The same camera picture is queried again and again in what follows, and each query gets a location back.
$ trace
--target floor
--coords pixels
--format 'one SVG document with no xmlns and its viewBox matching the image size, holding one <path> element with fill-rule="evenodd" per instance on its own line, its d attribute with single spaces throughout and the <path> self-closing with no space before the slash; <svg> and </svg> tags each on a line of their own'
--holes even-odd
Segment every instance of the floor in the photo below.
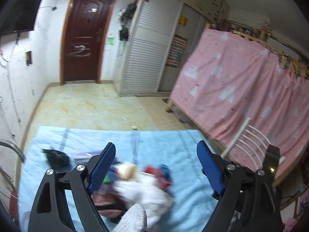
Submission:
<svg viewBox="0 0 309 232">
<path fill-rule="evenodd" d="M 33 118 L 24 152 L 40 126 L 92 130 L 185 130 L 175 113 L 165 112 L 166 97 L 119 97 L 112 84 L 50 87 Z"/>
</svg>

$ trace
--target clothes pile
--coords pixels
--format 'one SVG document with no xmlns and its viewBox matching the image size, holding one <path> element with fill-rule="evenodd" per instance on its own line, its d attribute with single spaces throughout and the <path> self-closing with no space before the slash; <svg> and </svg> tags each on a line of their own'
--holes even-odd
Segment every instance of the clothes pile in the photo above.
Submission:
<svg viewBox="0 0 309 232">
<path fill-rule="evenodd" d="M 100 215 L 115 224 L 130 207 L 140 204 L 146 211 L 149 230 L 173 204 L 173 198 L 166 191 L 170 184 L 166 165 L 158 168 L 147 166 L 144 172 L 140 172 L 136 165 L 121 163 L 115 158 L 92 200 Z"/>
</svg>

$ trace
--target pink curtain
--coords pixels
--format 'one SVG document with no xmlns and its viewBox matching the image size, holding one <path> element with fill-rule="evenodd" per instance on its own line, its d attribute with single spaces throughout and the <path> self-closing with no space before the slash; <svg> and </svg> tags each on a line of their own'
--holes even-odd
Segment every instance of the pink curtain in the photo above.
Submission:
<svg viewBox="0 0 309 232">
<path fill-rule="evenodd" d="M 277 177 L 309 140 L 307 80 L 283 70 L 278 57 L 260 44 L 229 32 L 204 31 L 171 98 L 212 138 L 226 145 L 245 118 L 251 118 L 250 124 L 286 158 Z M 231 156 L 255 170 L 239 149 L 233 149 Z"/>
</svg>

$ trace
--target silver bolt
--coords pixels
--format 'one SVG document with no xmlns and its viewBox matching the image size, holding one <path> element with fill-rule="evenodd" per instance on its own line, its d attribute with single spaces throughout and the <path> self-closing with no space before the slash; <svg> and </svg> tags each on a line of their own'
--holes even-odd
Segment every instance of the silver bolt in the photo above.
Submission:
<svg viewBox="0 0 309 232">
<path fill-rule="evenodd" d="M 83 171 L 85 169 L 85 166 L 84 165 L 78 165 L 76 167 L 77 171 Z"/>
<path fill-rule="evenodd" d="M 265 172 L 264 172 L 263 170 L 258 170 L 258 171 L 257 171 L 257 174 L 258 174 L 259 176 L 264 176 L 264 175 L 265 175 Z"/>
<path fill-rule="evenodd" d="M 54 170 L 52 170 L 52 169 L 48 169 L 47 171 L 46 171 L 46 174 L 47 175 L 51 175 L 51 174 L 53 174 L 54 173 Z"/>
<path fill-rule="evenodd" d="M 236 167 L 235 167 L 233 164 L 227 165 L 227 169 L 230 170 L 230 171 L 235 170 L 235 168 L 236 168 Z"/>
</svg>

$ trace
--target dark red door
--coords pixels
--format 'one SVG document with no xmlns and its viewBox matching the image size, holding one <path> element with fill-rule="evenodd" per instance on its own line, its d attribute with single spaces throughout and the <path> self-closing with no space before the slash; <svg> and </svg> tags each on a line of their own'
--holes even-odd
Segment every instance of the dark red door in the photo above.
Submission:
<svg viewBox="0 0 309 232">
<path fill-rule="evenodd" d="M 97 80 L 103 32 L 113 0 L 73 0 L 63 49 L 63 80 Z"/>
</svg>

